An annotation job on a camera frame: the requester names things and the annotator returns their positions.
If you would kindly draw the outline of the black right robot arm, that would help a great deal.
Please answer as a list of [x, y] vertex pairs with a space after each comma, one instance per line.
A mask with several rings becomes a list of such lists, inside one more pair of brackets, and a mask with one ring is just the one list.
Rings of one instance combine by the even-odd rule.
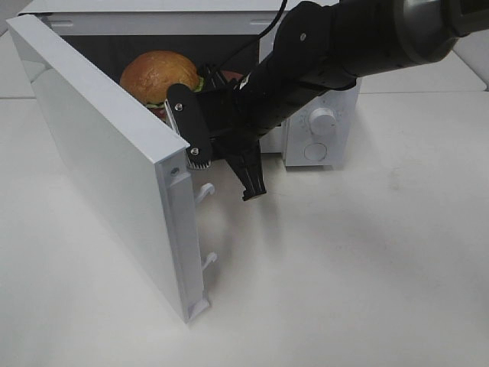
[[363, 76], [442, 60], [458, 39], [488, 27], [486, 1], [300, 2], [287, 12], [272, 51], [239, 80], [197, 98], [209, 134], [189, 165], [223, 159], [249, 200], [265, 193], [260, 139], [317, 96]]

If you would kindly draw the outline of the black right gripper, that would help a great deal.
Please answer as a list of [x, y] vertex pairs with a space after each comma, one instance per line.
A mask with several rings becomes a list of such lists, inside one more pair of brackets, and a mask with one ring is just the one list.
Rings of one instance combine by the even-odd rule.
[[209, 127], [212, 158], [227, 158], [248, 201], [267, 192], [258, 141], [290, 117], [290, 79], [253, 72], [249, 81], [227, 81], [221, 71], [208, 63], [197, 67], [197, 99]]

